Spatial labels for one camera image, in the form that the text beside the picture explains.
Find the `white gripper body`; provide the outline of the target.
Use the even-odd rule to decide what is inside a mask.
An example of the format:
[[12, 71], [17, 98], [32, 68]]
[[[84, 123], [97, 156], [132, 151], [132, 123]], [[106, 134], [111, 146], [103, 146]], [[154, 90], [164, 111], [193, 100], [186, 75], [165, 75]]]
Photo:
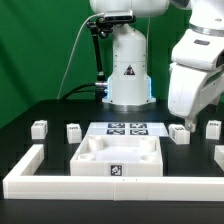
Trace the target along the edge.
[[224, 34], [188, 29], [172, 50], [168, 109], [195, 125], [197, 115], [224, 93]]

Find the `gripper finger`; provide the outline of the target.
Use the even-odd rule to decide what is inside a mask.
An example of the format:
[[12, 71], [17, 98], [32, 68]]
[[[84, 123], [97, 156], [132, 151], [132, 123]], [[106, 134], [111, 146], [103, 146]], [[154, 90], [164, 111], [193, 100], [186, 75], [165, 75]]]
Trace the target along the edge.
[[190, 132], [194, 132], [196, 130], [196, 123], [192, 120], [186, 120], [185, 128]]

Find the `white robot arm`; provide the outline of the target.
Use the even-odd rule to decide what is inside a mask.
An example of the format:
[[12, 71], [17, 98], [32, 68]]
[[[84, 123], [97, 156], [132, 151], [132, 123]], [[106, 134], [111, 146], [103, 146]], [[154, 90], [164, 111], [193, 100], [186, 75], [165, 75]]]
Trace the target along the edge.
[[146, 71], [146, 38], [130, 26], [138, 17], [163, 14], [169, 5], [192, 11], [189, 28], [175, 45], [170, 65], [168, 109], [196, 129], [197, 115], [224, 94], [224, 0], [89, 0], [98, 34], [111, 33], [113, 72], [103, 102], [140, 110], [154, 101]]

